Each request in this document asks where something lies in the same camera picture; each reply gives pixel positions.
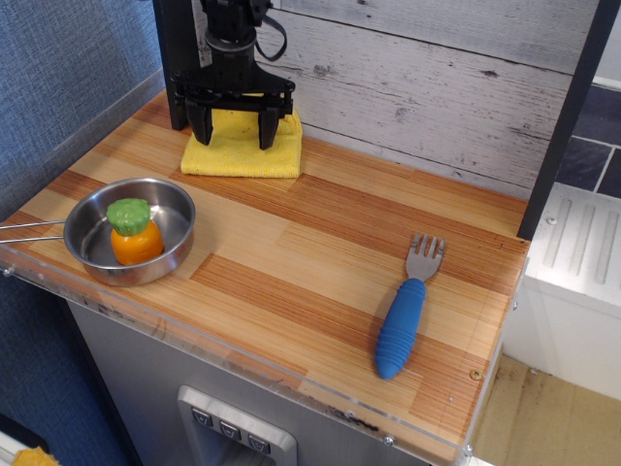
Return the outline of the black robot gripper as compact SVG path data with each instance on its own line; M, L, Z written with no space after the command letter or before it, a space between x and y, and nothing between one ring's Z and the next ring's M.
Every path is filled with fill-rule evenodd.
M254 28L238 41L206 31L205 42L212 52L212 63L172 76L176 107L186 112L196 140L204 146L212 139L212 108L260 112L259 147L269 149L279 116L293 113L295 84L259 67L254 57L260 51Z

